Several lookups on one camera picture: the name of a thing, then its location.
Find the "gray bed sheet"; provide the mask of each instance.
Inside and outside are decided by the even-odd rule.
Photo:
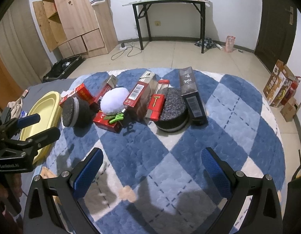
[[[23,100],[23,111],[29,112],[34,104],[42,98],[45,94],[50,91],[57,91],[62,93],[63,91],[69,90],[71,84],[75,81],[74,79],[61,79],[55,80],[53,82],[41,83],[38,85],[30,86],[28,88],[28,94]],[[34,171],[30,173],[22,173],[22,189],[23,194],[20,198],[20,205],[22,207],[21,216],[24,217],[25,204],[27,199],[27,194],[30,188]]]

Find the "beige curtain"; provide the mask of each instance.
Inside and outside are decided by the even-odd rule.
[[[0,22],[0,57],[16,83],[41,83],[51,62],[39,39],[29,0],[15,0]]]

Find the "metal screw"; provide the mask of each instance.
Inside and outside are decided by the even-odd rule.
[[[38,181],[40,179],[40,175],[34,176],[34,181]]]
[[[272,180],[272,176],[270,174],[265,175],[267,180]]]
[[[62,177],[67,177],[69,175],[69,171],[63,171],[62,173],[61,173],[61,176]]]
[[[243,176],[244,176],[244,173],[243,173],[242,171],[237,171],[237,172],[236,172],[236,175],[237,175],[238,177],[243,177]]]

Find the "barcode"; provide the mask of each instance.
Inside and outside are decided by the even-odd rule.
[[[189,107],[191,108],[192,113],[193,113],[195,118],[200,117],[200,116],[203,115],[201,113],[197,98],[195,96],[194,97],[187,97],[186,100],[187,100],[187,103],[189,104]]]
[[[138,84],[134,88],[134,90],[131,92],[131,94],[128,97],[128,99],[136,100],[143,88],[144,88],[144,85]]]

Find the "pink plastic bag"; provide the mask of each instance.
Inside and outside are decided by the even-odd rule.
[[[227,36],[226,43],[225,43],[225,52],[231,53],[234,49],[235,37],[234,36]]]

